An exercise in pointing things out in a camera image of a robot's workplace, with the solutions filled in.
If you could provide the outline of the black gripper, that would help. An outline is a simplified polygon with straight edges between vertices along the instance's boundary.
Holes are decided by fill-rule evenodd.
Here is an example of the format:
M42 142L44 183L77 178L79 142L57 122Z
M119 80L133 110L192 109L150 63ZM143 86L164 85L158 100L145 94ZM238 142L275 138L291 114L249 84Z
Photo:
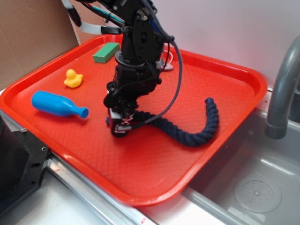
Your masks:
M106 86L104 105L109 108L109 127L116 138L125 137L138 108L137 99L153 92L158 84L161 70L155 63L146 62L140 67L115 66L113 80Z

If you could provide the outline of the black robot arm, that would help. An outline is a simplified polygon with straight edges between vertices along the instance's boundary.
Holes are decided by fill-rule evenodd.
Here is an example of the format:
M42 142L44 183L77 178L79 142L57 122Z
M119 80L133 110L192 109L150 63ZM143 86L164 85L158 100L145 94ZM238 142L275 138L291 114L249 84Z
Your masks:
M75 7L64 0L70 18L81 31L91 34L122 34L121 49L116 52L113 81L106 86L104 105L109 111L113 136L121 138L133 129L131 122L138 108L137 99L153 92L161 84L161 59L171 37L161 28L157 9L151 0L101 0L110 13L91 6L91 0L80 3L93 13L111 21L116 27L84 23Z

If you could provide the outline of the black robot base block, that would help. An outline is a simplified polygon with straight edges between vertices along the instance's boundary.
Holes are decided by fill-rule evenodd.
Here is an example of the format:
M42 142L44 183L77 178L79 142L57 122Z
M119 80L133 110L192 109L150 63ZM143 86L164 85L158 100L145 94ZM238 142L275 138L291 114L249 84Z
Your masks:
M0 119L0 217L36 192L42 183L49 147L30 131L11 131Z

